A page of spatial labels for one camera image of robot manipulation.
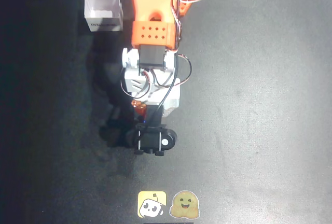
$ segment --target black cable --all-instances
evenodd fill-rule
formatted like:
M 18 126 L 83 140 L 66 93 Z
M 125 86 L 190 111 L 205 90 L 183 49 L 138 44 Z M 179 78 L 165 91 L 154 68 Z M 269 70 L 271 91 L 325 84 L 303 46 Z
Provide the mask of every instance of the black cable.
M 170 88 L 168 89 L 167 93 L 165 94 L 164 98 L 161 100 L 161 102 L 159 103 L 158 107 L 156 108 L 156 110 L 152 113 L 149 121 L 146 122 L 145 128 L 144 130 L 141 132 L 141 134 L 138 136 L 137 140 L 134 142 L 134 144 L 137 144 L 139 142 L 139 140 L 142 139 L 142 137 L 144 136 L 144 134 L 146 133 L 147 129 L 149 128 L 149 126 L 151 125 L 151 123 L 153 122 L 156 113 L 158 112 L 158 110 L 161 108 L 161 106 L 164 104 L 165 100 L 167 99 L 168 95 L 171 93 L 174 85 L 175 85 L 175 81 L 177 78 L 177 74 L 178 74 L 178 54 L 176 53 L 175 56 L 175 61 L 174 61 L 174 78 L 173 81 L 170 85 Z
M 186 79 L 184 79 L 183 81 L 180 81 L 179 83 L 175 84 L 174 86 L 180 86 L 180 85 L 186 83 L 189 80 L 189 78 L 191 76 L 191 73 L 192 73 L 192 65 L 191 65 L 190 60 L 185 55 L 179 54 L 178 56 L 182 57 L 183 59 L 185 59 L 188 62 L 189 67 L 190 67 L 190 72 L 189 72 L 189 75 L 187 76 Z M 158 86 L 160 86 L 162 88 L 169 88 L 171 86 L 171 85 L 162 85 L 162 84 L 160 84 L 158 79 L 157 79 L 156 73 L 153 69 L 151 69 L 151 73 L 154 76 L 154 79 L 156 80 L 156 83 L 157 83 Z

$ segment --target orange 3d-printed part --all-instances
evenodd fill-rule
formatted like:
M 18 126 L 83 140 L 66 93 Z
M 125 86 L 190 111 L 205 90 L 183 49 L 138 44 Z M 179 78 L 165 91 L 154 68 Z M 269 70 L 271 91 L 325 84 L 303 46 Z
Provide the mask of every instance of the orange 3d-printed part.
M 172 5 L 177 9 L 178 0 L 133 0 L 135 20 L 131 43 L 140 45 L 162 45 L 175 49 L 177 24 Z

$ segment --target black table surface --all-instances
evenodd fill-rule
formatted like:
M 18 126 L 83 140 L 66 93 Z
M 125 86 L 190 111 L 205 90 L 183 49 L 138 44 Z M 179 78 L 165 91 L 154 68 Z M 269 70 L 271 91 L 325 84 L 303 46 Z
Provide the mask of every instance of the black table surface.
M 181 190 L 197 224 L 332 223 L 332 0 L 194 4 L 180 47 L 193 73 L 162 158 L 98 135 L 112 106 L 92 64 L 117 77 L 118 40 L 84 30 L 84 0 L 0 2 L 3 223 L 191 222 L 168 213 Z M 166 193 L 162 216 L 138 217 L 140 191 Z

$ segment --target white box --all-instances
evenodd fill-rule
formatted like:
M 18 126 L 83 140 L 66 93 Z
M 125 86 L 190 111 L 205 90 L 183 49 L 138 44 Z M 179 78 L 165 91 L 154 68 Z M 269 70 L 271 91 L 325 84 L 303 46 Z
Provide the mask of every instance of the white box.
M 90 31 L 122 31 L 121 0 L 84 0 L 84 17 Z

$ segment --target yellow sticker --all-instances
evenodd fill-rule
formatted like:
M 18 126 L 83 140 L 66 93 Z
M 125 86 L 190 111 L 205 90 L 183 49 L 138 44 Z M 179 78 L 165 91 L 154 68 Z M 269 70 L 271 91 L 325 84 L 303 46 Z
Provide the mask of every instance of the yellow sticker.
M 137 214 L 141 218 L 162 215 L 166 206 L 166 193 L 163 191 L 141 191 L 139 193 Z
M 172 201 L 170 215 L 179 219 L 193 220 L 199 218 L 200 211 L 197 196 L 188 190 L 177 193 Z

